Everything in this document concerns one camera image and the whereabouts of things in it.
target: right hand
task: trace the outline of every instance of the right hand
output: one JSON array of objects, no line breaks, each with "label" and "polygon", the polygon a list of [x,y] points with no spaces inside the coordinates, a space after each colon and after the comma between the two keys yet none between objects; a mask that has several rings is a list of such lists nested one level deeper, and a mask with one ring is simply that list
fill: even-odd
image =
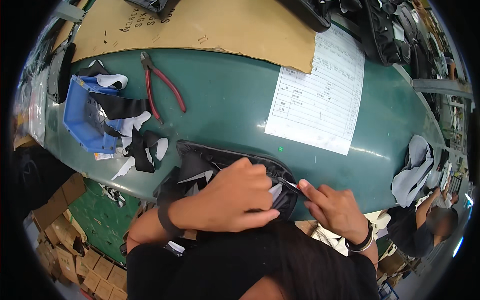
[{"label": "right hand", "polygon": [[240,232],[263,227],[280,215],[271,209],[271,187],[265,166],[252,165],[245,157],[221,170],[197,195],[172,203],[168,216],[182,229]]},{"label": "right hand", "polygon": [[434,191],[433,191],[433,196],[435,198],[437,198],[438,196],[440,196],[440,194],[442,193],[442,191],[440,190],[440,187],[437,187]]},{"label": "right hand", "polygon": [[305,206],[323,228],[357,245],[365,241],[368,221],[351,190],[335,191],[327,185],[315,189],[305,179],[300,180],[299,187],[309,199]]}]

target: white label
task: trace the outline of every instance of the white label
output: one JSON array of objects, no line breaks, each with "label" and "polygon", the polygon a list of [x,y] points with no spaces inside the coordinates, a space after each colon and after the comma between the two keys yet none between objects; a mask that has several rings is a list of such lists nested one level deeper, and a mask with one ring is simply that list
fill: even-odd
[{"label": "white label", "polygon": [[265,133],[348,155],[365,56],[361,43],[333,24],[315,43],[310,75],[280,69]]},{"label": "white label", "polygon": [[95,153],[95,160],[104,160],[113,158],[113,154]]}]

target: black wristband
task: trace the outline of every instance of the black wristband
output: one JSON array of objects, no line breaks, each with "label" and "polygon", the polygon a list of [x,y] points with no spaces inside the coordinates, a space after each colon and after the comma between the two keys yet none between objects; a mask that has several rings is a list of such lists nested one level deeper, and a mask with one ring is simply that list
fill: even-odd
[{"label": "black wristband", "polygon": [[350,250],[352,252],[362,252],[362,251],[365,251],[372,244],[372,242],[373,242],[373,227],[372,227],[372,224],[371,224],[370,220],[367,219],[367,221],[368,221],[367,238],[361,244],[358,244],[358,245],[355,245],[351,241],[345,239],[345,246],[347,247],[348,250]]},{"label": "black wristband", "polygon": [[171,204],[172,202],[168,200],[162,201],[161,203],[159,203],[158,220],[160,220],[160,223],[162,224],[163,229],[165,229],[168,235],[174,238],[174,237],[182,236],[185,233],[185,230],[178,228],[170,220],[170,217],[168,216],[168,209],[170,208]]}]

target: blue crate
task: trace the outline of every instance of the blue crate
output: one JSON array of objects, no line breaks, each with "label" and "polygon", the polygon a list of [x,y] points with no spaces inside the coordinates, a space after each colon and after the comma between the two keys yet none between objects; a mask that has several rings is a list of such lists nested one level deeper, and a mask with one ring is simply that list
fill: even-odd
[{"label": "blue crate", "polygon": [[[90,92],[118,94],[114,87],[100,86],[95,77],[72,75],[65,101],[63,125],[87,152],[114,154],[118,138],[106,133],[102,135],[88,120],[87,102]],[[122,119],[107,121],[107,125],[117,131],[120,131],[122,124]]]}]

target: red tool handle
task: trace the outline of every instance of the red tool handle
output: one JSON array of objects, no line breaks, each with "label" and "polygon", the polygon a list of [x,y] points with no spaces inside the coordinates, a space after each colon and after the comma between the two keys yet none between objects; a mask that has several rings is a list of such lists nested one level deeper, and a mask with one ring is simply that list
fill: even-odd
[{"label": "red tool handle", "polygon": [[157,119],[161,125],[163,125],[163,120],[158,113],[155,103],[153,102],[153,93],[152,93],[152,78],[151,78],[150,69],[145,71],[145,81],[147,86],[147,95],[148,95],[148,102],[150,102],[150,108],[152,110],[153,116]]},{"label": "red tool handle", "polygon": [[183,98],[181,97],[180,92],[178,91],[176,86],[159,69],[154,68],[153,72],[155,72],[155,74],[158,77],[160,77],[160,79],[163,80],[168,85],[168,87],[172,90],[173,94],[177,98],[181,111],[187,112],[187,107],[185,106],[185,102],[183,102]]}]

